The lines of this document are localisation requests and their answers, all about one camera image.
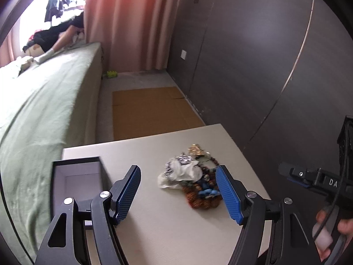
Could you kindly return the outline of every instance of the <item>person's leg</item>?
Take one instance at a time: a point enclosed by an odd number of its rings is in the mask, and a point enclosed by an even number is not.
[[[54,54],[62,49],[63,47],[69,45],[72,42],[72,37],[80,31],[80,28],[75,26],[69,26],[69,28],[64,32],[63,35],[57,40],[57,42],[43,55],[34,58],[34,61],[38,64],[44,63],[46,60],[50,59]]]

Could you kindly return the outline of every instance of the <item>white table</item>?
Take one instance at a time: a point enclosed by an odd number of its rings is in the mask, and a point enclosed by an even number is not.
[[[126,219],[116,232],[130,265],[227,265],[241,226],[229,217],[222,201],[216,209],[193,210],[184,193],[157,187],[164,164],[199,143],[226,165],[247,190],[269,196],[239,148],[220,125],[156,136],[67,148],[63,159],[100,156],[112,182],[131,165],[141,168],[140,187]],[[268,248],[271,223],[265,224],[260,253]],[[92,264],[99,264],[93,233],[88,232]]]

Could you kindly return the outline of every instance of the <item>wall socket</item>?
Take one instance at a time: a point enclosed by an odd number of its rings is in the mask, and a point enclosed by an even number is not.
[[[183,60],[185,60],[185,59],[186,59],[186,51],[181,50],[181,55],[180,55],[180,57],[181,57]]]

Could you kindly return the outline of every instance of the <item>bed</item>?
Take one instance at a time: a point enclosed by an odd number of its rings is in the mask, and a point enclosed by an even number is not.
[[[52,162],[64,148],[95,142],[101,57],[100,44],[92,43],[33,64],[17,78],[0,76],[2,199],[13,221],[0,200],[0,232],[22,265],[35,260],[51,221]]]

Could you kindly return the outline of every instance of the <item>concrete floor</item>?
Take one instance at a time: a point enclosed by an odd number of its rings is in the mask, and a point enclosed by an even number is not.
[[[96,124],[96,143],[114,141],[112,93],[114,91],[176,86],[165,70],[119,73],[116,78],[102,79]]]

